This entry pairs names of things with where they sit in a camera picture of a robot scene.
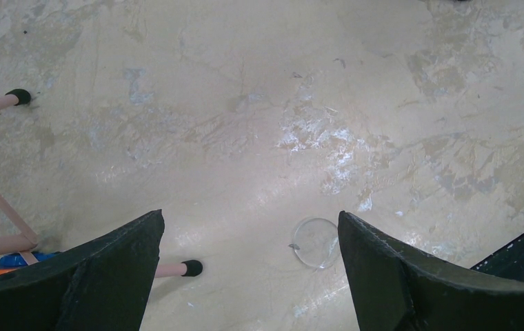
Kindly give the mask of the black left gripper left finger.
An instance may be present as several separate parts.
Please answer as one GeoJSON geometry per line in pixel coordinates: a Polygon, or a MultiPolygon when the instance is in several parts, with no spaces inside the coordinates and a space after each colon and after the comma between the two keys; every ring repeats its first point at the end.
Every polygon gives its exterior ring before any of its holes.
{"type": "Polygon", "coordinates": [[[165,229],[153,210],[102,237],[0,275],[0,330],[138,330],[165,229]]]}

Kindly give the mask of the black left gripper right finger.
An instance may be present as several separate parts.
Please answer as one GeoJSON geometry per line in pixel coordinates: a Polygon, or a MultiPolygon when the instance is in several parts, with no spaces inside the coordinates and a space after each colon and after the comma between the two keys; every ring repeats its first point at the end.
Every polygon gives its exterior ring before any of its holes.
{"type": "Polygon", "coordinates": [[[339,213],[362,330],[524,330],[524,282],[464,268],[339,213]]]}

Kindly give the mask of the clear round dealer button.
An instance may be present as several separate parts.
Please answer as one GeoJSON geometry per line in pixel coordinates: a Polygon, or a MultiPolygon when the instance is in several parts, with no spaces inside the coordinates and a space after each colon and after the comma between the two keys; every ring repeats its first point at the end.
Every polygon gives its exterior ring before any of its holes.
{"type": "Polygon", "coordinates": [[[295,227],[289,247],[306,266],[329,268],[340,256],[338,228],[328,219],[305,218],[295,227]]]}

